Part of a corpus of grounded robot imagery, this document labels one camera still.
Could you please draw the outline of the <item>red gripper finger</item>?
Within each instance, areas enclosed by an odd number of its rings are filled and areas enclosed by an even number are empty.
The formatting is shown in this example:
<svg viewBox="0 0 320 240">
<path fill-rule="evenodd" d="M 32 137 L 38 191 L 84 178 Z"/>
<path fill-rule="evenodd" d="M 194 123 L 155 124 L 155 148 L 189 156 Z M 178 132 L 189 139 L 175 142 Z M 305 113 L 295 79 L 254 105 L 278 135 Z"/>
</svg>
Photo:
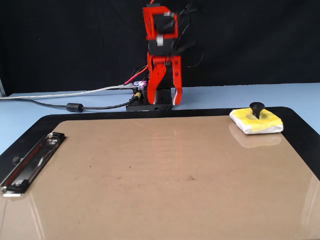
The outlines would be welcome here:
<svg viewBox="0 0 320 240">
<path fill-rule="evenodd" d="M 150 104 L 155 104 L 156 90 L 163 77 L 166 74 L 166 66 L 164 63 L 157 63 L 149 74 L 147 84 L 147 99 Z"/>
<path fill-rule="evenodd" d="M 172 56 L 172 80 L 175 87 L 173 105 L 179 105 L 182 97 L 182 75 L 181 75 L 181 57 Z"/>
</svg>

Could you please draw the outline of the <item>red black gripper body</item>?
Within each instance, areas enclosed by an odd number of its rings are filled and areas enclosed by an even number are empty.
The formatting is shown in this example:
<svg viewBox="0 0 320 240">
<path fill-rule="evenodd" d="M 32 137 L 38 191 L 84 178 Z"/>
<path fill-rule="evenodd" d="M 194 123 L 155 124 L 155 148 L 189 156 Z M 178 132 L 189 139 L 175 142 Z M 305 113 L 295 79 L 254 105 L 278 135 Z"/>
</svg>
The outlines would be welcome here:
<svg viewBox="0 0 320 240">
<path fill-rule="evenodd" d="M 158 63 L 164 63 L 166 67 L 166 73 L 159 83 L 158 87 L 174 87 L 173 84 L 173 70 L 172 70 L 172 56 L 156 56 L 153 54 L 147 53 L 147 66 L 148 66 L 148 81 L 150 78 L 150 73 L 154 69 L 155 65 Z"/>
</svg>

